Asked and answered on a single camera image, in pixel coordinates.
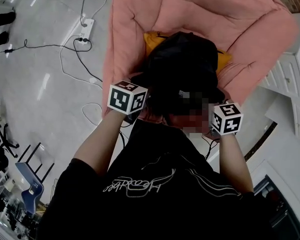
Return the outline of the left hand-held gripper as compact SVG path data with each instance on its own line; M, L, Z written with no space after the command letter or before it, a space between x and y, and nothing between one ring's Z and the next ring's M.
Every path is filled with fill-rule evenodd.
M107 107L124 114L124 121L133 124L144 108L147 95L147 88L122 80L110 85Z

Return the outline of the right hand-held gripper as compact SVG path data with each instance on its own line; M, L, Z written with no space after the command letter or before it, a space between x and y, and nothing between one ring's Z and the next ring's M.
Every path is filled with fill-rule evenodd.
M244 114L238 103L208 107L209 129L213 137L235 134L241 130Z

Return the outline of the black garment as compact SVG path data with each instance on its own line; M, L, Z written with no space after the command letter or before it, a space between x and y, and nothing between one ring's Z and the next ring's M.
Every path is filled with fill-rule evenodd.
M209 104L220 104L225 94L218 88L218 49L192 32L166 38L148 56L134 84L150 91L146 106L156 116L188 116Z

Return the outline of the pink quilted blanket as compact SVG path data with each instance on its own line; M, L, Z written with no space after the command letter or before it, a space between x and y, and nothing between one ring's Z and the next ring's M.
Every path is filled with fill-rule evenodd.
M135 73L146 56L144 34L193 33L231 54L218 85L242 105L299 33L280 0L112 0L103 64L102 115L110 85Z

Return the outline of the person's right forearm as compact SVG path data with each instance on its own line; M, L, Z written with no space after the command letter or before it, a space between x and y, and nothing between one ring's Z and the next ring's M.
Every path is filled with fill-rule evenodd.
M241 194L254 191L251 174L234 134L220 137L219 173Z

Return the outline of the person's left forearm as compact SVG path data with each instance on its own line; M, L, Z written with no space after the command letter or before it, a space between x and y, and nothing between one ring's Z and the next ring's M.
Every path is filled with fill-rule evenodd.
M98 175L105 175L125 117L125 114L111 110L81 144L74 158L85 162Z

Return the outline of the orange cushion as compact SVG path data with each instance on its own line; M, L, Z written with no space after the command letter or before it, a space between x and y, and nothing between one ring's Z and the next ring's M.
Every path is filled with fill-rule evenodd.
M161 32L144 33L143 39L145 42L146 57L148 57L150 53L167 38L168 36L164 35ZM221 71L227 66L227 64L232 60L232 55L221 49L218 49L217 52L218 52L218 64L217 64L216 75L218 76L221 73Z

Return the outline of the white cabinet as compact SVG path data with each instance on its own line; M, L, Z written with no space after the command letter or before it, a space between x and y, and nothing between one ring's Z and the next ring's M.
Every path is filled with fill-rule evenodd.
M260 86L291 99L294 132L300 139L300 13L294 13L299 26L295 43L284 52Z

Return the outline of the white power strip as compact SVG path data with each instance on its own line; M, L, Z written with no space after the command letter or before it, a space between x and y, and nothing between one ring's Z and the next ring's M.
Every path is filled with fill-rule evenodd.
M92 29L94 26L95 20L94 19L86 19L83 23L83 27L81 28L81 32L79 35L79 43L82 45L86 45L90 40Z

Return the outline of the person's black t-shirt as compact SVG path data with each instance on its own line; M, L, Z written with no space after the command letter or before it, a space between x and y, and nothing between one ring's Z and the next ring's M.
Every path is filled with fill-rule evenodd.
M74 158L37 240L275 240L258 198L215 172L177 128L137 120L104 176Z

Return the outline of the blue chair with black legs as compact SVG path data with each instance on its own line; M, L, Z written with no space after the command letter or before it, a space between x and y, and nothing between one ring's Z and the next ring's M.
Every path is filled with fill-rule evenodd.
M29 157L26 161L22 161L24 155L30 149L31 145L29 145L18 161L15 163L16 168L19 170L23 178L29 183L29 188L22 191L21 197L24 204L24 209L27 213L34 215L37 211L37 206L39 205L40 199L42 194L45 190L43 182L45 181L46 177L54 167L55 163L53 162L46 173L44 174L43 178L39 178L37 173L43 166L41 163L36 170L33 170L29 164L30 160L36 153L39 148L43 148L41 142L39 142L36 147L33 149Z

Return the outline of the black office chair base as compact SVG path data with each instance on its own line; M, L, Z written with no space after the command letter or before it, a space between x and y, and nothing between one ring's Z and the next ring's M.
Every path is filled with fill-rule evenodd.
M12 149L16 150L20 145L11 138L8 127L9 124L5 121L4 124L0 122L0 148L10 153L13 158L18 158L18 154L13 152Z

